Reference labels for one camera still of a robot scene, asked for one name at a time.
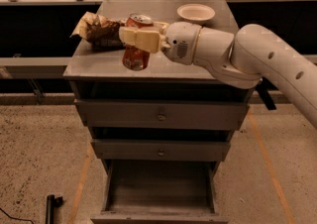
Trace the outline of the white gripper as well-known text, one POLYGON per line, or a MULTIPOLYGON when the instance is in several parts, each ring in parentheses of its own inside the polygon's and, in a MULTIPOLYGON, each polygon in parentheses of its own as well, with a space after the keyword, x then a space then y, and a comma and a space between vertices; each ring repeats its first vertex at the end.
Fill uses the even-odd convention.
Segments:
POLYGON ((119 39, 125 45, 151 54, 161 50, 171 61, 191 65, 201 29, 201 26, 187 22, 175 22, 171 25, 166 22, 154 22, 153 27, 121 27, 119 39), (165 44, 162 47, 164 34, 165 44))

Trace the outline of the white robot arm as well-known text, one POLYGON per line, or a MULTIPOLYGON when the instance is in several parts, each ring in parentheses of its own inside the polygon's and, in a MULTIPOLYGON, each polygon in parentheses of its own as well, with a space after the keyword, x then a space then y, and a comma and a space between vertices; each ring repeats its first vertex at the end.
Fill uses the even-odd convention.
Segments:
POLYGON ((317 127, 317 66, 267 28, 249 24, 231 34, 187 22, 161 29, 122 27, 120 40, 178 63, 201 66, 219 81, 242 89, 271 82, 317 127))

